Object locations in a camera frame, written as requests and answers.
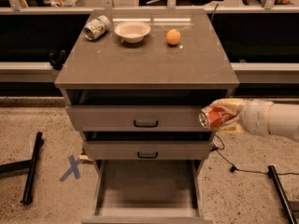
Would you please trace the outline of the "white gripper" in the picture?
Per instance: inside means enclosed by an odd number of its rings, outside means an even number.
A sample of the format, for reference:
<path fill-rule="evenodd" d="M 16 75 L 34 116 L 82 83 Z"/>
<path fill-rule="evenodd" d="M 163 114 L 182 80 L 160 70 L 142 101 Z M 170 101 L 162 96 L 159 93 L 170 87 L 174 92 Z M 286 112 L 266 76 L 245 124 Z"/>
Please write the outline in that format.
<path fill-rule="evenodd" d="M 237 122 L 223 124 L 218 129 L 219 132 L 242 133 L 245 130 L 252 135 L 266 136 L 269 134 L 268 120 L 273 104 L 259 99 L 246 102 L 239 98 L 223 98 L 211 103 L 208 111 L 229 114 L 238 114 L 241 111 L 239 114 L 241 125 Z"/>

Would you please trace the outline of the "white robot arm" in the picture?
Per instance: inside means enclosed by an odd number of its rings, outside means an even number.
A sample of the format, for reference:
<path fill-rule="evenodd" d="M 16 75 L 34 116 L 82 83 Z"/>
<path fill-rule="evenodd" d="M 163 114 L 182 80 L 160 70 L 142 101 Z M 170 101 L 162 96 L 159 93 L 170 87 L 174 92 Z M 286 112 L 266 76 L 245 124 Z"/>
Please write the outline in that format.
<path fill-rule="evenodd" d="M 277 135 L 299 141 L 299 105 L 260 99 L 219 99 L 202 109 L 202 125 L 209 130 L 238 123 L 252 135 Z"/>

